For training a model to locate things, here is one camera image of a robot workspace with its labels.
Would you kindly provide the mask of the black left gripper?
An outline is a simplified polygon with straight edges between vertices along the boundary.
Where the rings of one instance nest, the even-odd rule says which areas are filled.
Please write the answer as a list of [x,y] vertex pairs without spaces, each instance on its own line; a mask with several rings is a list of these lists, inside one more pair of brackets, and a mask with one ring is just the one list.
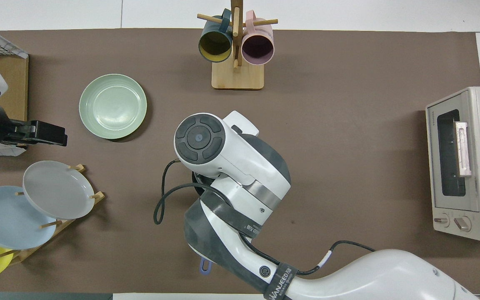
[[9,119],[3,125],[5,136],[2,144],[5,145],[35,145],[38,143],[67,146],[68,135],[65,128],[43,121],[19,121]]

